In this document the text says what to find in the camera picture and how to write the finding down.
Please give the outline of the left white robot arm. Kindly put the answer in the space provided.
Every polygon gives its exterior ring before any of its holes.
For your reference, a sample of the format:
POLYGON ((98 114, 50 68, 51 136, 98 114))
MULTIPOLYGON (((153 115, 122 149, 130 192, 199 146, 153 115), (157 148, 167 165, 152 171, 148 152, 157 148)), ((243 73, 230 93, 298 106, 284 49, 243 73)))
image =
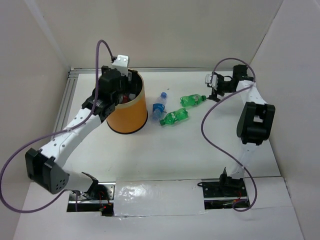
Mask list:
POLYGON ((94 129, 99 127, 130 90, 132 71, 103 66, 96 87, 73 120, 40 149, 25 154, 28 177, 55 195, 68 184, 70 174, 63 167, 71 153, 94 129))

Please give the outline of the blue label plastic bottle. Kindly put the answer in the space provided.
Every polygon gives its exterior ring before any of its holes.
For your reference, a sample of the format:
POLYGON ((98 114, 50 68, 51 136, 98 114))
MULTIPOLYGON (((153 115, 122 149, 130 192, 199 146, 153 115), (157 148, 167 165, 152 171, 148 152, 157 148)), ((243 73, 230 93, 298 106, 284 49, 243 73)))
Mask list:
POLYGON ((152 115, 151 119, 153 121, 159 121, 162 117, 162 114, 165 110, 167 102, 167 93, 162 92, 159 96, 159 98, 155 101, 155 103, 152 105, 152 115))

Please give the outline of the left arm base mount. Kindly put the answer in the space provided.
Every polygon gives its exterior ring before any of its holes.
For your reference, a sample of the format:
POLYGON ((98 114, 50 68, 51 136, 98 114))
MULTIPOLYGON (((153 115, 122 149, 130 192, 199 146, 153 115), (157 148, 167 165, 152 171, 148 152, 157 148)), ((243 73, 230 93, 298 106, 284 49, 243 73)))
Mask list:
POLYGON ((100 182, 85 172, 70 174, 66 185, 70 190, 66 211, 99 212, 102 216, 112 217, 115 186, 114 182, 100 182))

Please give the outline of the orange cylindrical bin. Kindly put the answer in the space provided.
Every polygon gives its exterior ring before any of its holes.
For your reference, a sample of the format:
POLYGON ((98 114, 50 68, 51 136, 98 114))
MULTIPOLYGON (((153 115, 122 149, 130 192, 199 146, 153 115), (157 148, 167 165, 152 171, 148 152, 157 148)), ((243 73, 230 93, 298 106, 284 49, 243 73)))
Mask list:
POLYGON ((136 95, 130 102, 119 104, 118 96, 111 100, 98 99, 98 85, 92 92, 97 94, 94 113, 99 115, 102 121, 106 121, 111 130, 124 135, 139 131, 148 118, 143 78, 132 69, 128 70, 128 76, 129 94, 136 95))

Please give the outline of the silver taped front panel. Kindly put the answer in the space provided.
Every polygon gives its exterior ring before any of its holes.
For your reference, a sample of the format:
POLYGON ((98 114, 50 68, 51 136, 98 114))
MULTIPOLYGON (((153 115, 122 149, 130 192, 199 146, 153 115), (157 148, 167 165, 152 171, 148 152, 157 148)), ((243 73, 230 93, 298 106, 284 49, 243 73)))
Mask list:
POLYGON ((113 211, 117 217, 193 216, 204 214, 197 179, 118 181, 113 211))

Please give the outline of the red label clear bottle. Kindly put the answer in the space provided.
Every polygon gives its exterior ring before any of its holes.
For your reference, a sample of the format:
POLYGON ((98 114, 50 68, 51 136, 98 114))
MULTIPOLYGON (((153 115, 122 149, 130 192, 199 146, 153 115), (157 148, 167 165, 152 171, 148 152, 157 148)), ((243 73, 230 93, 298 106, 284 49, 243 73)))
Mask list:
POLYGON ((119 94, 119 95, 118 95, 119 104, 128 103, 128 102, 134 100, 135 98, 136 98, 136 95, 133 94, 133 93, 129 93, 129 94, 119 94))

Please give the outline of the green plastic bottle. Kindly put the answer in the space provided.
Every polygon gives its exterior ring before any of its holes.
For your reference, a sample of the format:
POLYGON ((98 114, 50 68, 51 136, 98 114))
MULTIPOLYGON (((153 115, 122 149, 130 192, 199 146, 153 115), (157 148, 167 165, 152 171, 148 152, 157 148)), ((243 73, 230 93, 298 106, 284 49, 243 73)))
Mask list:
POLYGON ((185 108, 169 112, 162 120, 159 121, 161 126, 174 125, 178 122, 184 121, 189 117, 185 108))
POLYGON ((188 96, 182 96, 180 98, 180 104, 184 108, 195 107, 200 105, 202 102, 206 100, 207 100, 207 97, 205 95, 192 94, 188 96))

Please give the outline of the aluminium frame rail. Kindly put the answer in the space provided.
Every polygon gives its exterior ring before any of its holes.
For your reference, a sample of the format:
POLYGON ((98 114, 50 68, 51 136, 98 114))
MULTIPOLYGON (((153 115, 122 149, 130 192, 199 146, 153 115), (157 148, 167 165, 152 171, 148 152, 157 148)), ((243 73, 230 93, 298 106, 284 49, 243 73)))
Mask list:
MULTIPOLYGON (((209 95, 211 90, 205 85, 208 71, 155 71, 140 70, 145 84, 145 98, 147 110, 161 92, 167 92, 168 99, 165 105, 166 112, 181 108, 180 97, 191 94, 209 95)), ((62 109, 59 112, 58 123, 65 127, 76 115, 85 99, 91 94, 95 83, 92 71, 73 71, 67 80, 67 86, 62 98, 62 109)), ((170 137, 195 137, 201 135, 200 125, 207 111, 214 105, 214 101, 207 100, 200 106, 188 110, 189 118, 174 126, 160 126, 148 120, 144 127, 132 134, 119 134, 104 123, 88 136, 89 139, 104 141, 117 139, 166 139, 170 137)), ((215 108, 207 117, 205 133, 214 136, 236 136, 236 127, 244 104, 239 95, 235 95, 215 108)))

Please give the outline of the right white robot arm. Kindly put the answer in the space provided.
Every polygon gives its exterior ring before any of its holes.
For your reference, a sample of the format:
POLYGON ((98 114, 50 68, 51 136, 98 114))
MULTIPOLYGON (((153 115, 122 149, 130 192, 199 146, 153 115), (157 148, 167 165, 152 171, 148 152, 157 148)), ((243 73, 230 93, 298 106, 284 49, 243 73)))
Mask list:
POLYGON ((242 151, 236 157, 239 163, 227 166, 220 175, 218 190, 223 196, 230 196, 235 189, 241 188, 245 177, 245 169, 253 153, 271 133, 276 108, 261 97, 254 80, 248 76, 246 65, 235 65, 230 80, 216 72, 209 75, 206 84, 211 87, 210 100, 221 102, 218 96, 239 92, 244 103, 243 110, 236 127, 236 135, 240 139, 242 151))

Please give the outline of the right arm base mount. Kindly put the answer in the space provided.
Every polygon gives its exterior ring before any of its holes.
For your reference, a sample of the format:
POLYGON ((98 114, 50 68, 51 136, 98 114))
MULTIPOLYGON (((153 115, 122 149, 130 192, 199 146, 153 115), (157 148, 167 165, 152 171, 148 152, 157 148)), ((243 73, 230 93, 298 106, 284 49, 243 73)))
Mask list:
POLYGON ((248 208, 250 201, 243 178, 227 176, 224 169, 218 180, 206 180, 197 183, 202 189, 205 210, 248 208))

